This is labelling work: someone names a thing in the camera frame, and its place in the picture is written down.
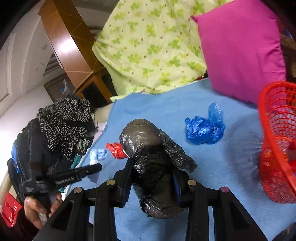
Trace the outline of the left hand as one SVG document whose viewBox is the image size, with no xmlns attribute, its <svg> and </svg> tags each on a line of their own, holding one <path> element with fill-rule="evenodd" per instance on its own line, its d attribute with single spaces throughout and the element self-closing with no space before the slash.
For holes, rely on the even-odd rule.
<svg viewBox="0 0 296 241">
<path fill-rule="evenodd" d="M 37 229 L 40 230 L 43 227 L 43 224 L 39 214 L 48 214 L 50 217 L 58 209 L 61 203 L 62 195 L 60 192 L 57 192 L 50 208 L 50 212 L 47 212 L 46 208 L 36 198 L 28 196 L 24 201 L 25 216 Z"/>
</svg>

